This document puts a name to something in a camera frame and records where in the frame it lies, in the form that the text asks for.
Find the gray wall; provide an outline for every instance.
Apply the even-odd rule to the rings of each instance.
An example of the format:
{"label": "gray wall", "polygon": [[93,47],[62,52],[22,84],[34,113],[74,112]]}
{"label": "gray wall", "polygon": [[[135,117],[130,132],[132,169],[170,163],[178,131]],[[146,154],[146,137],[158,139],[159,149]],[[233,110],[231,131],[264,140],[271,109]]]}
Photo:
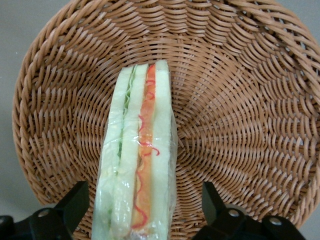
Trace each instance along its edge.
{"label": "gray wall", "polygon": [[[41,206],[27,184],[15,152],[12,99],[23,57],[46,22],[67,0],[0,0],[0,215],[16,221]],[[279,0],[295,12],[320,43],[320,0]],[[320,208],[300,229],[309,240],[320,237]]]}

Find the wicker weave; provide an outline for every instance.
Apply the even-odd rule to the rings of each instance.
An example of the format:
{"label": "wicker weave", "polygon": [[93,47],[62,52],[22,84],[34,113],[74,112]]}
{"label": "wicker weave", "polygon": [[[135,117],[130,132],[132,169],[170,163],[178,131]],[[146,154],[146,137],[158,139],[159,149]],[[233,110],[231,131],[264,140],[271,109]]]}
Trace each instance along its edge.
{"label": "wicker weave", "polygon": [[226,203],[297,227],[320,201],[320,49],[272,0],[74,0],[29,48],[13,102],[16,151],[42,204],[80,180],[90,208],[122,67],[167,59],[178,126],[171,239],[204,224],[203,181]]}

